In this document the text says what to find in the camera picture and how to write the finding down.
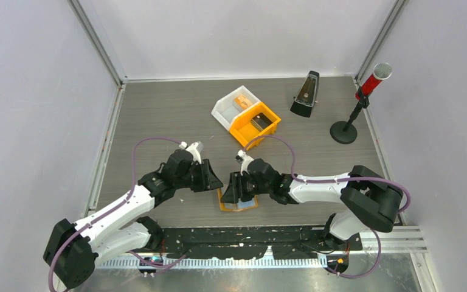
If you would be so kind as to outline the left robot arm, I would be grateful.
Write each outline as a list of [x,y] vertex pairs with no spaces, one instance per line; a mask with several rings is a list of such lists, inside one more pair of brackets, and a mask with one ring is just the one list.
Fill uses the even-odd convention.
[[67,290],[74,289],[109,259],[140,248],[157,251],[162,229],[147,212],[173,198],[179,189],[198,193],[222,187],[210,161],[197,150],[175,150],[159,169],[141,177],[103,209],[74,223],[62,219],[53,227],[43,254],[48,279],[57,277]]

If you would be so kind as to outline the orange card holder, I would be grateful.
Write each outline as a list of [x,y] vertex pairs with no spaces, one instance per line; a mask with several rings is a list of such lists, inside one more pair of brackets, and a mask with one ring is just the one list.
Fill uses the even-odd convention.
[[255,209],[258,207],[257,197],[253,198],[252,200],[248,202],[240,202],[240,203],[233,204],[233,203],[222,203],[221,202],[221,199],[223,197],[223,192],[221,189],[217,190],[217,194],[218,194],[220,210],[223,212],[241,212],[245,210]]

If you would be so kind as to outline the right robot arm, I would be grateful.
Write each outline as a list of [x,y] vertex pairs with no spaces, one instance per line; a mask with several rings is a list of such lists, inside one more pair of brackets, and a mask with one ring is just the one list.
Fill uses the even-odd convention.
[[329,216],[320,235],[330,249],[339,249],[361,231],[392,231],[403,192],[363,165],[337,176],[293,176],[279,173],[262,159],[243,162],[232,172],[221,197],[224,204],[248,202],[257,195],[269,195],[279,204],[308,202],[339,203],[346,207]]

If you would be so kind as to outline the blue credit card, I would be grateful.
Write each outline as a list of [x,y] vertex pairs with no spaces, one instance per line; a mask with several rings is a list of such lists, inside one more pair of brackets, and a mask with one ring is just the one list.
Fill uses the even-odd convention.
[[246,209],[253,209],[258,207],[258,200],[257,197],[254,197],[250,201],[239,201],[235,205],[236,210],[246,210]]

